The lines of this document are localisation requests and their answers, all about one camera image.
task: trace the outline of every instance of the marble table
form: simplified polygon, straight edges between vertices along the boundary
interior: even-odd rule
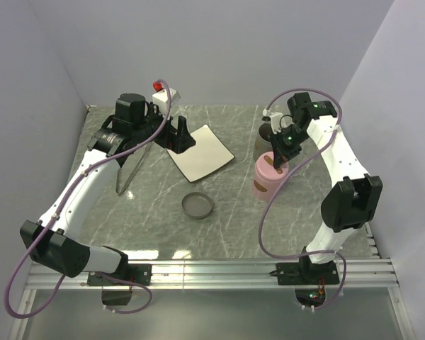
[[[179,106],[174,115],[187,117],[192,132],[208,124],[235,155],[219,171],[189,183],[176,168],[166,150],[152,146],[128,190],[121,197],[111,181],[91,209],[81,229],[80,242],[134,251],[141,259],[230,259],[266,257],[259,249],[258,223],[265,203],[251,193],[254,172],[252,152],[263,106]],[[287,108],[277,108],[286,112]],[[72,167],[86,151],[92,134],[100,128],[113,108],[91,107],[79,139]],[[309,140],[293,167],[315,151]],[[124,180],[143,150],[129,157],[122,169]],[[280,192],[264,225],[266,246],[276,254],[295,254],[316,234],[319,207],[330,189],[322,159],[310,162]],[[181,199],[192,191],[214,200],[212,214],[192,220],[181,209]],[[347,257],[372,255],[364,228],[350,237],[342,253]]]

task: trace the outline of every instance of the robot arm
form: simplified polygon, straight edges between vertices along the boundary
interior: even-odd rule
[[[170,94],[172,103],[179,98],[178,92],[173,89],[170,89]],[[75,277],[82,271],[101,271],[114,273],[116,278],[122,280],[129,279],[126,254],[106,246],[92,247],[77,242],[88,212],[127,157],[97,166],[88,176],[81,179],[59,216],[56,209],[71,185],[85,174],[84,169],[133,148],[157,130],[163,121],[163,115],[166,114],[167,93],[165,90],[158,91],[152,99],[153,101],[148,103],[139,94],[122,94],[116,102],[115,114],[108,117],[101,129],[91,138],[81,165],[60,197],[37,223],[26,221],[23,224],[21,237],[28,248],[52,217],[57,218],[30,255],[32,260],[69,277]],[[172,118],[169,118],[154,141],[161,147],[182,153],[196,142],[187,131],[184,117],[178,117],[178,129],[171,125],[171,120]]]
[[[321,205],[323,222],[305,251],[337,252],[345,240],[366,222],[373,219],[383,183],[379,176],[370,176],[357,160],[343,130],[336,127],[336,111],[329,101],[312,102],[308,93],[297,93],[288,100],[293,124],[282,122],[282,113],[263,112],[269,117],[272,133],[269,138],[274,152],[274,168],[296,157],[301,144],[309,137],[318,149],[337,134],[322,158],[331,177],[332,189]],[[327,264],[334,254],[314,254],[300,261]]]

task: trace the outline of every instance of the pink cup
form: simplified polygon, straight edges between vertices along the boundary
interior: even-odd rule
[[[282,165],[275,170],[273,152],[265,152],[255,162],[254,182],[252,183],[252,191],[259,200],[266,202],[274,194],[277,187],[288,175],[288,163]]]

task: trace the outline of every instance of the square plate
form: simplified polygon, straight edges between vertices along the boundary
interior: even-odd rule
[[[234,155],[223,145],[208,125],[191,133],[197,144],[182,154],[167,150],[173,162],[189,182],[195,182],[220,169]]]

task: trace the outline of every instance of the glass panel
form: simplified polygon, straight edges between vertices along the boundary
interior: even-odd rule
[[[49,294],[39,291],[34,306]],[[129,308],[146,298],[144,292],[135,295]],[[153,303],[138,314],[112,314],[101,307],[99,291],[62,290],[29,320],[24,339],[402,338],[385,288],[345,290],[333,305],[314,314],[300,310],[291,290],[155,291]]]

